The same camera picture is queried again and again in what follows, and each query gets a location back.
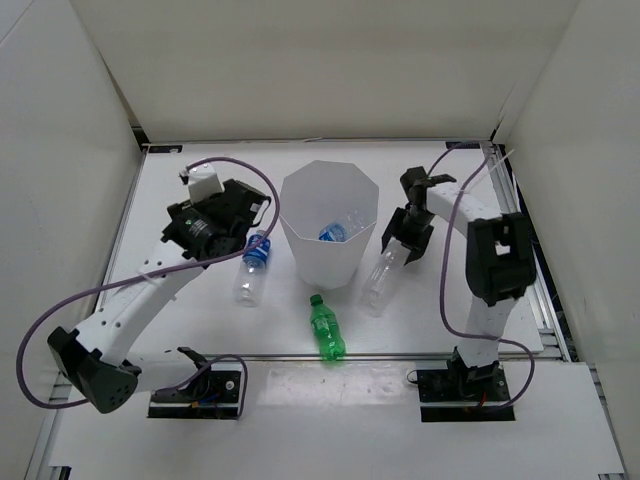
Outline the crushed blue-label water bottle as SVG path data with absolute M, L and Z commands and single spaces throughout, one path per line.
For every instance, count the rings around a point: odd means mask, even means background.
M 328 225 L 320 232 L 318 239 L 328 242 L 346 242 L 367 227 L 362 215 L 357 211 L 347 212 Z

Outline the clear unlabelled plastic bottle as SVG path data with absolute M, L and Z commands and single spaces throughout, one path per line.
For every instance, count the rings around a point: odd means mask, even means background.
M 382 315 L 397 290 L 409 254 L 410 250 L 400 241 L 389 241 L 361 290 L 360 307 L 365 314 Z

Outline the blue-label clear bottle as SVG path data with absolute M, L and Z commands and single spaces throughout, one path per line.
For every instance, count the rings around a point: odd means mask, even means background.
M 247 246 L 251 250 L 241 258 L 233 296 L 237 304 L 255 307 L 262 299 L 266 283 L 271 240 L 264 230 L 258 230 L 249 237 Z

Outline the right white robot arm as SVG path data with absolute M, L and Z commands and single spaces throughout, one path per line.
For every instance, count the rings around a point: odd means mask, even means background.
M 407 204 L 394 211 L 382 236 L 383 251 L 397 252 L 399 265 L 423 257 L 435 217 L 466 239 L 465 277 L 472 303 L 451 358 L 458 368 L 449 375 L 449 387 L 458 398 L 470 400 L 484 389 L 484 374 L 496 368 L 499 340 L 511 311 L 536 279 L 528 219 L 466 195 L 448 174 L 429 176 L 424 168 L 414 167 L 400 183 Z

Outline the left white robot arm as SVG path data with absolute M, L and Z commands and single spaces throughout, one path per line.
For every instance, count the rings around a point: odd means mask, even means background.
M 101 309 L 47 339 L 61 373 L 103 414 L 150 380 L 151 368 L 129 351 L 166 304 L 210 265 L 257 250 L 260 237 L 249 231 L 259 225 L 269 196 L 234 179 L 220 182 L 215 174 L 182 179 L 189 197 L 168 207 L 170 222 L 139 275 L 111 284 L 114 294 Z

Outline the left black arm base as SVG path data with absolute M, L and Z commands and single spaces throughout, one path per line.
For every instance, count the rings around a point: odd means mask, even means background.
M 173 420 L 239 420 L 244 413 L 248 366 L 235 355 L 214 357 L 184 386 L 154 391 L 147 417 Z

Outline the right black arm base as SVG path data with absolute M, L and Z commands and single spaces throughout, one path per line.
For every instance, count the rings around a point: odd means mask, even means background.
M 475 384 L 454 379 L 453 370 L 414 369 L 407 381 L 418 388 L 422 423 L 513 422 L 511 400 L 504 370 L 501 367 Z

